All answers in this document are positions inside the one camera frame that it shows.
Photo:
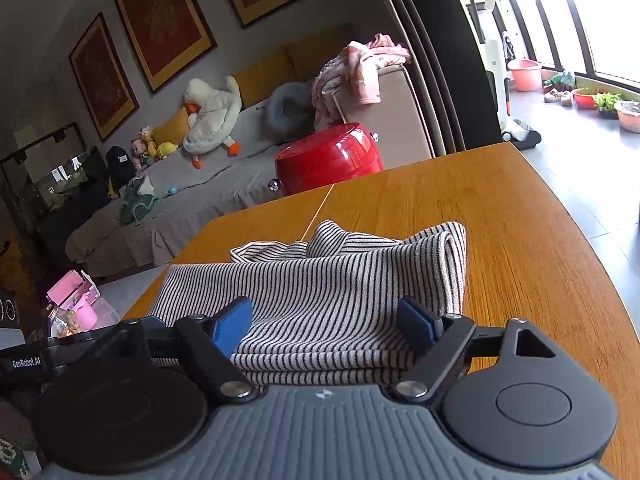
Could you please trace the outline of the striped white black garment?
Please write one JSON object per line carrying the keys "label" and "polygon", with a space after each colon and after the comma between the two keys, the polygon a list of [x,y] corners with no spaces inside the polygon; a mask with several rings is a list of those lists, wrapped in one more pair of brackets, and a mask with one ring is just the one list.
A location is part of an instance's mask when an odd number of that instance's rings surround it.
{"label": "striped white black garment", "polygon": [[388,386],[416,360],[397,326],[399,300],[459,314],[465,274],[458,222],[395,240],[324,220],[306,242],[251,242],[226,263],[170,266],[150,312],[172,325],[245,296],[252,324],[230,360],[257,387]]}

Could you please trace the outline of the pink clothes pile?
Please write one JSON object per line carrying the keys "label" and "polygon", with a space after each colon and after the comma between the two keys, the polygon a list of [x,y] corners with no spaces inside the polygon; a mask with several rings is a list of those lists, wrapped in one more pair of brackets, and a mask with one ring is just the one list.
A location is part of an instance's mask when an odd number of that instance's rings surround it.
{"label": "pink clothes pile", "polygon": [[411,61],[410,52],[391,36],[376,34],[367,44],[351,41],[320,70],[311,87],[314,130],[322,131],[340,120],[333,95],[343,86],[352,90],[358,105],[382,101],[378,71]]}

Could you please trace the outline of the pink toy box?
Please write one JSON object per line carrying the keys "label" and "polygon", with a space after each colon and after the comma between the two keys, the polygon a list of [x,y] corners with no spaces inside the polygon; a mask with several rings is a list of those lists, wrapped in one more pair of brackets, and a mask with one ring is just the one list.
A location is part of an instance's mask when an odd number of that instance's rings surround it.
{"label": "pink toy box", "polygon": [[90,276],[75,270],[66,272],[47,292],[55,317],[64,323],[70,334],[94,329],[98,315],[92,305],[99,296]]}

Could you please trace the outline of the grey covered sofa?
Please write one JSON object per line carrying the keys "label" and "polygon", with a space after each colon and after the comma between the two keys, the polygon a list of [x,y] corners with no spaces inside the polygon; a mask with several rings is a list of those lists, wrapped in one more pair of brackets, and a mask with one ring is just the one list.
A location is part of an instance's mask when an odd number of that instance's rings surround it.
{"label": "grey covered sofa", "polygon": [[178,151],[144,170],[160,201],[142,220],[122,222],[122,200],[116,198],[70,234],[65,253],[94,278],[117,278],[175,258],[206,226],[224,214],[278,198],[268,182],[274,158],[285,144],[311,133],[308,126],[280,132],[268,103],[281,86],[299,82],[310,87],[323,65],[354,39],[351,24],[323,29],[285,44],[234,74],[243,108],[233,129],[241,144],[238,156],[223,148],[206,154],[195,169],[185,151]]}

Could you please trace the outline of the green cloth toy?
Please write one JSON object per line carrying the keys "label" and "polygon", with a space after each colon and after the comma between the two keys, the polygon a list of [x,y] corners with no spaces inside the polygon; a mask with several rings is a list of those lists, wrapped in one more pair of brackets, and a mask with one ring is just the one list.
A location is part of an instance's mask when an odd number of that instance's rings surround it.
{"label": "green cloth toy", "polygon": [[149,177],[132,179],[125,188],[119,220],[123,226],[142,222],[160,201]]}

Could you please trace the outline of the glass fish tank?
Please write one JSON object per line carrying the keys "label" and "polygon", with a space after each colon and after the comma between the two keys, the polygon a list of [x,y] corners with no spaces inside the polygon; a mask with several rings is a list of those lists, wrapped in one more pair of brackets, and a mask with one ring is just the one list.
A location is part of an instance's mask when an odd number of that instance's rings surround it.
{"label": "glass fish tank", "polygon": [[18,229],[64,243],[108,203],[108,171],[76,122],[24,141],[1,159],[1,197]]}

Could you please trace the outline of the small plush dolls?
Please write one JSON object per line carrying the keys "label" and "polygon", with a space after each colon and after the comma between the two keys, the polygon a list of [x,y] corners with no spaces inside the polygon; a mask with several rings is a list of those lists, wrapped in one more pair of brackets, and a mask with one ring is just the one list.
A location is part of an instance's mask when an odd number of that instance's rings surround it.
{"label": "small plush dolls", "polygon": [[157,144],[153,138],[153,130],[145,127],[131,141],[131,159],[138,171],[145,169],[158,160],[162,160],[178,150],[178,145],[171,142]]}

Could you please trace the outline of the red round stool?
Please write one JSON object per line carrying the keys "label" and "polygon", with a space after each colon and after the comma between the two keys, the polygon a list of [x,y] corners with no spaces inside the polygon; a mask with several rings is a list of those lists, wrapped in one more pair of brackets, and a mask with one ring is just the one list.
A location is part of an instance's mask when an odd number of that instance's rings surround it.
{"label": "red round stool", "polygon": [[359,122],[335,125],[295,141],[274,159],[273,192],[293,195],[383,171],[378,135]]}

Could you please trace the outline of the yellow pillow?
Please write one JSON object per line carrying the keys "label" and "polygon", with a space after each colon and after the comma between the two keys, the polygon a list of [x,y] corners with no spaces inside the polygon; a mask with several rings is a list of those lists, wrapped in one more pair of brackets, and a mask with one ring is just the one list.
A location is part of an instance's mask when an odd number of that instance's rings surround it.
{"label": "yellow pillow", "polygon": [[189,130],[188,113],[184,107],[181,107],[166,122],[152,129],[152,137],[157,146],[165,142],[181,146]]}

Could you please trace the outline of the white duck plush toy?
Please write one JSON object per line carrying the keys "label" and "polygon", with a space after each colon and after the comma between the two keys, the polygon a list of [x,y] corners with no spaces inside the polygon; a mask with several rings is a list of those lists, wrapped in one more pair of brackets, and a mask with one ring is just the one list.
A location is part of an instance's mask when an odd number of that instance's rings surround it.
{"label": "white duck plush toy", "polygon": [[182,147],[196,169],[202,166],[201,155],[221,145],[229,156],[240,154],[240,144],[231,136],[242,108],[240,87],[232,76],[226,78],[226,85],[226,90],[217,90],[200,78],[193,78],[186,85],[183,102],[188,112],[189,132]]}

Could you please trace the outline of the grey round cushion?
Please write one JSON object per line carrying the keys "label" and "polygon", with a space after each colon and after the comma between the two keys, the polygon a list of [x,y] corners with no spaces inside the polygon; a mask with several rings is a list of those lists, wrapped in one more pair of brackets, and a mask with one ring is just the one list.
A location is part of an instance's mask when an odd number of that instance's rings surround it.
{"label": "grey round cushion", "polygon": [[311,88],[303,82],[288,82],[272,92],[262,113],[270,138],[277,143],[303,138],[314,131]]}

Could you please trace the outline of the left red framed picture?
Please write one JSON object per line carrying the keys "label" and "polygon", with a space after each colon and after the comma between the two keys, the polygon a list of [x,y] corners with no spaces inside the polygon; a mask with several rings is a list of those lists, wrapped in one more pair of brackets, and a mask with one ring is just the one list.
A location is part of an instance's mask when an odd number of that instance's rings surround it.
{"label": "left red framed picture", "polygon": [[102,12],[92,20],[68,58],[94,128],[105,141],[139,109],[139,103]]}

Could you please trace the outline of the pink plastic bucket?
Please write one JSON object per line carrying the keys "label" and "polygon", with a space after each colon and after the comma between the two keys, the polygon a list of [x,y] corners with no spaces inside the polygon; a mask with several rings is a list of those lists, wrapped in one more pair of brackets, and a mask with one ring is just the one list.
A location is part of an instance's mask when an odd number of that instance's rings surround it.
{"label": "pink plastic bucket", "polygon": [[513,77],[515,89],[519,92],[537,92],[542,89],[540,63],[521,58],[510,61],[506,68]]}

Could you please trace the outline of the red flower pot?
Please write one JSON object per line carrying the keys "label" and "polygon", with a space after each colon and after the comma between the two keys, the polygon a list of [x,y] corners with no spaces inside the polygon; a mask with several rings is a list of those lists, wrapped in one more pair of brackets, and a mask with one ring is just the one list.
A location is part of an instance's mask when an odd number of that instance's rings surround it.
{"label": "red flower pot", "polygon": [[597,89],[593,88],[577,88],[572,92],[573,100],[578,110],[595,110],[598,106],[596,103]]}

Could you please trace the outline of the middle red framed picture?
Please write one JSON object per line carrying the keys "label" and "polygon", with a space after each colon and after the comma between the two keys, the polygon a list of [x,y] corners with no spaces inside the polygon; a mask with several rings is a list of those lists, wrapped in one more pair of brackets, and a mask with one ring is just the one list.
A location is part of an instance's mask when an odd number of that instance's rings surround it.
{"label": "middle red framed picture", "polygon": [[217,47],[196,0],[115,0],[115,3],[152,93]]}

